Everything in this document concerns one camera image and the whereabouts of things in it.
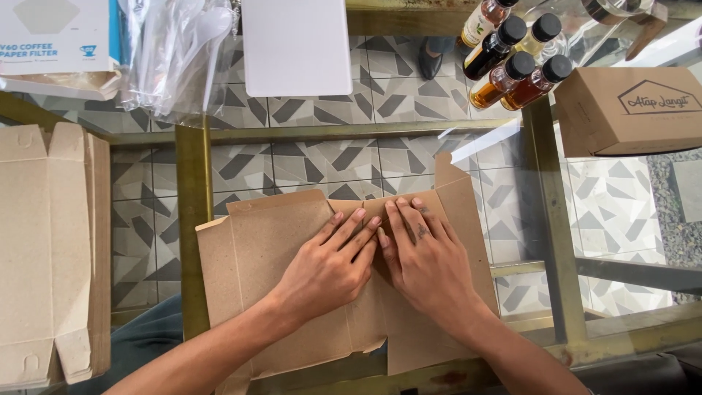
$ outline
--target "syrup bottle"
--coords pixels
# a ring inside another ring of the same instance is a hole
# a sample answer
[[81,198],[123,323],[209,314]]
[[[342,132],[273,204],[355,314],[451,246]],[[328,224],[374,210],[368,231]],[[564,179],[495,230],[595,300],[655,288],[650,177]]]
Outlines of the syrup bottle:
[[461,31],[459,45],[464,47],[462,53],[468,53],[480,40],[495,30],[510,15],[511,8],[519,0],[483,0],[470,14]]
[[496,31],[483,38],[478,47],[463,62],[463,74],[468,79],[477,81],[507,58],[512,46],[527,34],[527,25],[518,17],[511,15],[502,22]]
[[523,108],[532,101],[546,95],[553,86],[566,79],[573,66],[563,55],[554,55],[543,66],[537,67],[527,78],[519,82],[517,87],[500,99],[502,106],[509,111]]
[[497,103],[516,88],[520,81],[528,77],[535,66],[532,55],[524,51],[516,52],[473,85],[468,93],[470,104],[485,109]]
[[558,20],[558,17],[551,13],[543,14],[531,26],[531,29],[526,33],[526,37],[515,45],[515,50],[537,56],[543,49],[543,46],[554,39],[560,32],[561,21]]

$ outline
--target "forearm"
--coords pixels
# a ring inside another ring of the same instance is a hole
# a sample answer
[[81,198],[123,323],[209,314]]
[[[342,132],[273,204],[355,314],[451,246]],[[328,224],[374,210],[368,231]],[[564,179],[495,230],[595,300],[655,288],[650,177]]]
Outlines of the forearm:
[[144,365],[105,394],[210,394],[245,362],[297,327],[269,295],[237,317]]
[[493,368],[512,395],[589,395],[573,373],[546,350],[503,324],[480,304],[459,341]]

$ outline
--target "black shoe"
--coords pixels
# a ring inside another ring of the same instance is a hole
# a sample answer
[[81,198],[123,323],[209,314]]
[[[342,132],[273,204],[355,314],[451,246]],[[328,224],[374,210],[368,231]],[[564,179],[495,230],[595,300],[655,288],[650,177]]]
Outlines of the black shoe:
[[424,37],[422,44],[419,46],[419,71],[422,73],[426,79],[434,79],[441,68],[442,60],[444,59],[444,54],[432,58],[426,51],[427,48],[427,37]]

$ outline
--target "black bottle cap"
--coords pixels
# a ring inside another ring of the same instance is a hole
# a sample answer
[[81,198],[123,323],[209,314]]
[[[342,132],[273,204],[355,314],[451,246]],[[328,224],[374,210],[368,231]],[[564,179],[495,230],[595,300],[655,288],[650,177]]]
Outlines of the black bottle cap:
[[505,8],[514,7],[515,4],[519,2],[519,0],[495,0],[495,1],[497,2],[497,4],[499,4]]
[[570,59],[563,55],[554,55],[543,64],[541,72],[544,78],[546,78],[550,83],[556,84],[558,82],[566,79],[571,71],[573,71],[573,64]]
[[520,81],[530,75],[536,63],[534,62],[534,57],[528,52],[517,51],[511,58],[507,59],[505,63],[505,72],[509,78]]
[[518,16],[510,15],[497,28],[497,37],[507,45],[515,45],[527,35],[527,24]]
[[556,15],[543,14],[531,26],[531,34],[541,42],[547,42],[561,32],[561,21]]

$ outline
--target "white cutting board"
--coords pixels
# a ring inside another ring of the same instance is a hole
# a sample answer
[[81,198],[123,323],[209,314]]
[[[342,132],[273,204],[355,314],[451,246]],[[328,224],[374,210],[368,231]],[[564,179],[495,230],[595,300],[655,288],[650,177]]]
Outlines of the white cutting board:
[[353,91],[345,0],[243,0],[249,96]]

